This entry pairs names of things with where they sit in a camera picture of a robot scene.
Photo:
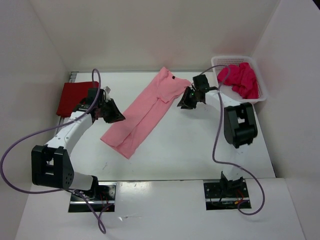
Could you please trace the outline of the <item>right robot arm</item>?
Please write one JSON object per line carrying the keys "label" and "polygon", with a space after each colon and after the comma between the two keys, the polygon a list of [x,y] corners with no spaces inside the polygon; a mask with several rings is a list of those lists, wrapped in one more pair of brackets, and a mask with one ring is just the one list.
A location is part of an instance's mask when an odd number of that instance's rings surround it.
{"label": "right robot arm", "polygon": [[[249,102],[236,101],[219,91],[217,87],[201,91],[188,86],[177,106],[181,109],[193,110],[200,102],[220,112],[212,159],[215,163],[223,165],[219,180],[220,197],[230,197],[243,186],[243,173],[254,180],[257,179],[251,171],[244,168],[249,146],[258,135],[253,105]],[[231,147],[231,156],[227,160],[216,158],[221,133]]]}

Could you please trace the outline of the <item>light pink t-shirt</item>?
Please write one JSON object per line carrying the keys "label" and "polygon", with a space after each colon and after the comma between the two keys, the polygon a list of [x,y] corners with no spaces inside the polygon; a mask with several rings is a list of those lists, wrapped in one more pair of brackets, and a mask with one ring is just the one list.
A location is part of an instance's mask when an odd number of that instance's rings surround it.
{"label": "light pink t-shirt", "polygon": [[125,120],[116,122],[100,140],[130,159],[167,113],[175,99],[191,86],[187,79],[178,78],[162,67],[148,86],[124,111]]}

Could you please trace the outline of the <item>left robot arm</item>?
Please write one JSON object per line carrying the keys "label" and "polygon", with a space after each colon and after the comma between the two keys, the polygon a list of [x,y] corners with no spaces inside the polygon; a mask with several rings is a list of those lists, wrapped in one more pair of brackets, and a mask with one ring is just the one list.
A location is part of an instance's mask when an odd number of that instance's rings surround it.
{"label": "left robot arm", "polygon": [[98,103],[90,112],[88,105],[78,104],[66,126],[45,145],[36,145],[31,151],[32,183],[38,186],[75,190],[87,199],[94,200],[100,194],[98,178],[74,171],[71,153],[83,134],[102,118],[113,124],[126,118],[112,98]]}

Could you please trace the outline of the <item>hot pink t-shirt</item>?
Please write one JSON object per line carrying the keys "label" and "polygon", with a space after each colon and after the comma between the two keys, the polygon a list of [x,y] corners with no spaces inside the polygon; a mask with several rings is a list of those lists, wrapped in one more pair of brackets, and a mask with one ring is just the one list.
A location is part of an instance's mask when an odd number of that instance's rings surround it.
{"label": "hot pink t-shirt", "polygon": [[230,64],[230,74],[227,67],[224,67],[217,75],[217,81],[239,94],[243,99],[258,99],[259,88],[254,70],[248,62],[242,62],[239,65]]}

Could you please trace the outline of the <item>red t-shirt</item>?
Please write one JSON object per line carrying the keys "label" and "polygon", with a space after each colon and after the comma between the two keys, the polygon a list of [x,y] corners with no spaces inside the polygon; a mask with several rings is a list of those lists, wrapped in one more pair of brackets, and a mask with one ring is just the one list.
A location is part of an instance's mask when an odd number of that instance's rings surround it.
{"label": "red t-shirt", "polygon": [[66,82],[63,86],[56,115],[62,118],[71,116],[74,108],[88,95],[88,89],[99,86],[97,81]]}

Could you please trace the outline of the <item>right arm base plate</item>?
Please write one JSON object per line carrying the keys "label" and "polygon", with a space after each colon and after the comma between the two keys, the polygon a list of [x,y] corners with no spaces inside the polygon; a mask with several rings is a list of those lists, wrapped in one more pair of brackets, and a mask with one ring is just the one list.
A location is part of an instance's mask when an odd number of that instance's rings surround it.
{"label": "right arm base plate", "polygon": [[247,184],[231,189],[224,189],[219,182],[204,182],[204,195],[207,202],[237,202],[240,200],[249,200]]}

